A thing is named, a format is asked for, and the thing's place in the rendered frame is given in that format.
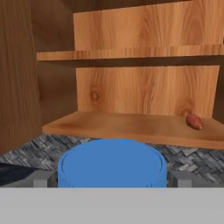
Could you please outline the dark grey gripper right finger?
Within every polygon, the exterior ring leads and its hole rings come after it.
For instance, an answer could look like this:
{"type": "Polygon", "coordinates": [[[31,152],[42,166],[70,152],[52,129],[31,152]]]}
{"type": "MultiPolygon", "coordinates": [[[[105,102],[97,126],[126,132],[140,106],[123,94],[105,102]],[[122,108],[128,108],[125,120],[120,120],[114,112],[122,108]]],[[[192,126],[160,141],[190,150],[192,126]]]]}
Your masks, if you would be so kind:
{"type": "Polygon", "coordinates": [[[168,171],[167,180],[169,187],[219,187],[219,184],[208,182],[202,178],[197,178],[188,171],[168,171]]]}

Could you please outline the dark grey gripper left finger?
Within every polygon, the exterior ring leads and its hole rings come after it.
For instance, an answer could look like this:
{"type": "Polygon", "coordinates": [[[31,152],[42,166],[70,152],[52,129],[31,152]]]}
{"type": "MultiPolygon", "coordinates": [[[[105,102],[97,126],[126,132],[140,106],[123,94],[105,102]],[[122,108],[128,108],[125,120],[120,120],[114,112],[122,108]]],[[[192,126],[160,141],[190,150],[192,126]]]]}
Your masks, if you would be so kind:
{"type": "Polygon", "coordinates": [[[35,171],[27,178],[5,185],[5,187],[57,187],[57,178],[56,171],[35,171]]]}

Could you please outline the mayonnaise jar with blue lid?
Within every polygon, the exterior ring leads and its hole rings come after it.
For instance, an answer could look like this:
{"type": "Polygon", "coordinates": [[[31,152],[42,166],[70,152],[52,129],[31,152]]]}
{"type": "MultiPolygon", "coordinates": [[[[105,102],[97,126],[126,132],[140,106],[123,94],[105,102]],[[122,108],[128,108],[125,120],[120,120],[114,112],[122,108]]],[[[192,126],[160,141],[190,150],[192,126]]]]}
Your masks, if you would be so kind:
{"type": "Polygon", "coordinates": [[[166,162],[133,140],[102,139],[68,150],[58,162],[60,187],[165,187],[166,162]]]}

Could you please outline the wooden cabinet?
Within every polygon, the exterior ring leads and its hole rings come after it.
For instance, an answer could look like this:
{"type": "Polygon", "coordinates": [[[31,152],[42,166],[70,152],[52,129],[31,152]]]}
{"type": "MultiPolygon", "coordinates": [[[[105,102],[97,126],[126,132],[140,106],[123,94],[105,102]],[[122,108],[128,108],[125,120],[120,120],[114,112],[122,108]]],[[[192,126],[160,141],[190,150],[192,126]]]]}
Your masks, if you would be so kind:
{"type": "MultiPolygon", "coordinates": [[[[31,0],[37,53],[224,44],[224,0],[31,0]]],[[[37,61],[42,130],[224,149],[224,64],[75,67],[37,61]],[[192,129],[186,116],[198,116],[192,129]]]]}

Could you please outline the wooden cabinet door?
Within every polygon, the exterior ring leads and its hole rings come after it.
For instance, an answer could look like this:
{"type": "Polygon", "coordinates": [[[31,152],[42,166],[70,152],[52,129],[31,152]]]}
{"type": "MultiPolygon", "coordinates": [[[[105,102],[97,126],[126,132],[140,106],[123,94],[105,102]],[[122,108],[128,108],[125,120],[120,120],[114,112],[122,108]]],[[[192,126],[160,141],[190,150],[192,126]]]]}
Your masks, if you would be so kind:
{"type": "Polygon", "coordinates": [[[0,0],[0,156],[41,132],[30,0],[0,0]]]}

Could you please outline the wooden cabinet shelf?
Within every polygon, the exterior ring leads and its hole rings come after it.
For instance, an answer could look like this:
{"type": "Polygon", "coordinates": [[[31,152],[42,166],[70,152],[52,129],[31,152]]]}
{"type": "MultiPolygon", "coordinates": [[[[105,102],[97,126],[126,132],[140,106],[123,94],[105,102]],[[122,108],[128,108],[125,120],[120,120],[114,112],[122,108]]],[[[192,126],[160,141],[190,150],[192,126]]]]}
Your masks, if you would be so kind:
{"type": "Polygon", "coordinates": [[[38,52],[37,61],[68,67],[167,67],[224,64],[224,44],[38,52]]]}

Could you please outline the reddish brown sweet potato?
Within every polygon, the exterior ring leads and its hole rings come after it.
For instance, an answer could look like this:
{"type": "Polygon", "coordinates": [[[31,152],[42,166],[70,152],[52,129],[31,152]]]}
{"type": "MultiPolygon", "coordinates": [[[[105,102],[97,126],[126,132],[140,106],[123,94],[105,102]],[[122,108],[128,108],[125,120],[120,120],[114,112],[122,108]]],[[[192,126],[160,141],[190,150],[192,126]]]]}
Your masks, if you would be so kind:
{"type": "Polygon", "coordinates": [[[201,119],[194,114],[187,115],[186,119],[185,119],[185,122],[192,129],[195,129],[195,130],[202,130],[203,129],[203,123],[202,123],[201,119]]]}

